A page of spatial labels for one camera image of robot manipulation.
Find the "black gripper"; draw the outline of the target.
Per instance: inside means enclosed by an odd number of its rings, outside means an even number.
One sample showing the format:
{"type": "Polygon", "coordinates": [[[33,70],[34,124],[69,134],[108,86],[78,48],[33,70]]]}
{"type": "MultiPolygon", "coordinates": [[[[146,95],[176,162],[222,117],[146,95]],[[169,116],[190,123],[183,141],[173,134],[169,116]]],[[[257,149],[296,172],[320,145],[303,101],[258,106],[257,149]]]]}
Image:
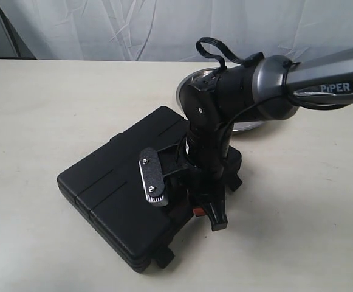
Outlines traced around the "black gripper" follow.
{"type": "Polygon", "coordinates": [[[232,127],[216,131],[193,127],[184,119],[163,131],[163,171],[167,209],[184,201],[207,213],[212,231],[227,227],[226,188],[234,189],[232,127]]]}

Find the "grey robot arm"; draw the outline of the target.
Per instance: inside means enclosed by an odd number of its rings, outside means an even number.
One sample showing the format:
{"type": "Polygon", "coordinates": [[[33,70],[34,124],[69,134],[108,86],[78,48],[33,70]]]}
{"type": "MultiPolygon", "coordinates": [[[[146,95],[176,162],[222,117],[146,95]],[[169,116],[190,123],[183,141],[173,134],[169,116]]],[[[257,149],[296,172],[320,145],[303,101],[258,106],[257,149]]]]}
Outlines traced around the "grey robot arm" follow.
{"type": "Polygon", "coordinates": [[[239,163],[228,157],[236,123],[286,120],[299,108],[334,111],[353,105],[353,48],[304,63],[283,55],[236,56],[223,42],[203,37],[196,50],[219,65],[179,98],[188,127],[178,156],[189,166],[192,206],[213,231],[228,225],[225,191],[241,185],[239,163]]]}

